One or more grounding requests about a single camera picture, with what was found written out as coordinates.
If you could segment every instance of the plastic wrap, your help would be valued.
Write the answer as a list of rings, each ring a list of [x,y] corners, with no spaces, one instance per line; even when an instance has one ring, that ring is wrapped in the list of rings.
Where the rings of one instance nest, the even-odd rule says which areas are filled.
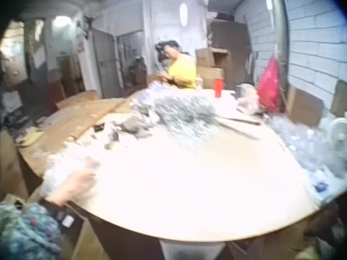
[[[74,171],[91,167],[97,172],[98,167],[105,154],[103,145],[95,142],[95,145],[81,146],[76,143],[69,143],[58,154],[48,157],[48,169],[44,175],[41,187],[41,195],[47,196],[56,190]]]
[[[309,172],[324,171],[338,177],[346,175],[346,161],[329,144],[326,133],[305,125],[296,125],[284,116],[272,116],[268,125],[284,141],[300,166]]]

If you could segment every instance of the cardboard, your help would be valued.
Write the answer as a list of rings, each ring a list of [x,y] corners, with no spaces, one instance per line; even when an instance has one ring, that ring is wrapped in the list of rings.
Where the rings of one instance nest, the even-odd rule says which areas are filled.
[[[330,113],[338,118],[344,117],[347,111],[347,82],[339,80],[336,83],[335,93],[330,107]]]
[[[224,70],[225,89],[235,90],[232,56],[228,50],[203,48],[196,50],[198,67],[222,68]]]
[[[203,80],[204,89],[213,89],[216,78],[224,78],[224,70],[221,68],[197,67],[196,74]]]
[[[6,130],[1,131],[0,137],[0,184],[1,192],[13,194],[23,199],[29,197],[21,164],[17,155],[17,147]]]
[[[231,55],[228,50],[203,48],[196,50],[196,64],[199,67],[226,68]]]
[[[321,99],[301,89],[290,87],[287,97],[287,115],[295,123],[316,127],[323,115]]]
[[[18,196],[15,196],[13,194],[7,194],[3,200],[3,202],[5,202],[6,204],[10,204],[10,205],[14,205],[14,204],[18,204],[23,206],[24,205],[24,200]]]
[[[77,103],[98,100],[98,99],[100,99],[98,96],[98,93],[94,90],[89,90],[89,91],[84,91],[74,96],[68,97],[67,99],[64,99],[56,103],[56,106],[59,110],[61,110],[65,107],[72,106]]]

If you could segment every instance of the cardboard box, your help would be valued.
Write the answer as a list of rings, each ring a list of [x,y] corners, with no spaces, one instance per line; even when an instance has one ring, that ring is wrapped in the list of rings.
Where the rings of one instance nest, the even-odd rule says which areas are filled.
[[[336,83],[334,98],[330,107],[330,113],[338,118],[344,117],[347,111],[347,82],[339,80]]]
[[[231,61],[228,50],[203,48],[196,50],[196,64],[199,67],[226,68]]]
[[[197,67],[196,74],[202,78],[205,89],[213,89],[215,79],[224,78],[224,70],[221,68]]]
[[[0,136],[0,189],[3,194],[13,194],[23,199],[29,197],[21,164],[17,154],[17,147],[9,135],[4,130]]]
[[[232,55],[228,50],[216,48],[203,48],[196,50],[196,63],[198,67],[224,69],[225,89],[235,90]]]
[[[316,127],[323,115],[321,99],[301,89],[290,87],[287,98],[287,114],[295,123]]]

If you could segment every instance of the fan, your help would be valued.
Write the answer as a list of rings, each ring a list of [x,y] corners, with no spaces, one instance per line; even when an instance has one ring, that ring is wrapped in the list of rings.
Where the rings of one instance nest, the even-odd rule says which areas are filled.
[[[347,113],[333,120],[327,128],[327,139],[337,154],[347,160]]]

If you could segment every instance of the floral sleeve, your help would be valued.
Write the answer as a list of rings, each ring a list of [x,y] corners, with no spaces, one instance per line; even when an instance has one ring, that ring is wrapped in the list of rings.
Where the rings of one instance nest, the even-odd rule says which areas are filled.
[[[1,259],[56,260],[61,244],[59,225],[44,207],[0,204]]]

